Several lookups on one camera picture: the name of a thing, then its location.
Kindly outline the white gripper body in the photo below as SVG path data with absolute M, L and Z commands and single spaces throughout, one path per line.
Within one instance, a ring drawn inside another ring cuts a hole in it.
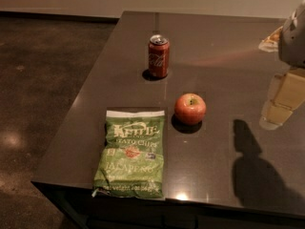
M 292 67 L 305 67 L 305 0 L 285 21 L 278 44 L 279 59 Z

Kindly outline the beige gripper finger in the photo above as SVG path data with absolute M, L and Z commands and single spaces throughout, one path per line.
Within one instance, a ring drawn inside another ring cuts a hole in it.
M 278 43 L 281 32 L 282 27 L 277 28 L 259 43 L 258 48 L 264 52 L 278 52 Z
M 261 111 L 260 126 L 265 130 L 276 130 L 304 102 L 305 70 L 292 68 L 284 74 L 276 74 L 271 81 L 267 100 Z

